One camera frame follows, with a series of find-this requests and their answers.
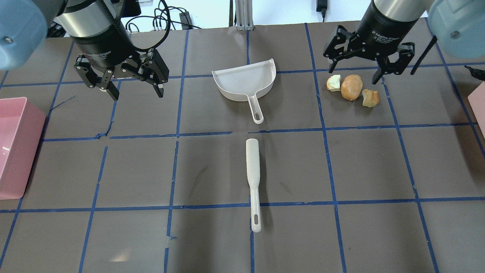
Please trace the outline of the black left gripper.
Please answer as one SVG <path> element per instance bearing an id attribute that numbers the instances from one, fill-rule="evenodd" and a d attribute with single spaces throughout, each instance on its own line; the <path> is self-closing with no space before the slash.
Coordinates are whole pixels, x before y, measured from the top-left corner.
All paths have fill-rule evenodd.
<path id="1" fill-rule="evenodd" d="M 74 69 L 87 88 L 99 88 L 114 100 L 119 90 L 112 79 L 136 79 L 153 86 L 156 95 L 163 98 L 169 69 L 155 47 L 137 50 L 127 36 L 74 37 L 81 54 Z"/>

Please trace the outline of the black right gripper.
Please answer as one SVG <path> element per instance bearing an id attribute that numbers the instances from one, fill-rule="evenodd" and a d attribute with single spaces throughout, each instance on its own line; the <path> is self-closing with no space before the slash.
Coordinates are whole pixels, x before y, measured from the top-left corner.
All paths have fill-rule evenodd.
<path id="1" fill-rule="evenodd" d="M 390 19 L 379 10 L 367 10 L 354 32 L 338 25 L 323 53 L 330 62 L 329 73 L 339 61 L 353 57 L 377 62 L 373 85 L 386 74 L 404 72 L 415 55 L 415 45 L 402 40 L 415 23 Z"/>

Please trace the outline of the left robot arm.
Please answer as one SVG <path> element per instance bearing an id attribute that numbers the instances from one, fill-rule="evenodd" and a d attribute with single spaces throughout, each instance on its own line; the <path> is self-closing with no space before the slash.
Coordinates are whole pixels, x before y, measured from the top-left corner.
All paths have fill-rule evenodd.
<path id="1" fill-rule="evenodd" d="M 149 83 L 159 98 L 169 79 L 169 69 L 156 50 L 169 34 L 149 48 L 135 46 L 121 18 L 125 0 L 2 0 L 0 2 L 0 67 L 18 69 L 43 43 L 56 21 L 81 51 L 74 69 L 87 88 L 107 92 L 119 99 L 113 79 L 136 79 Z"/>

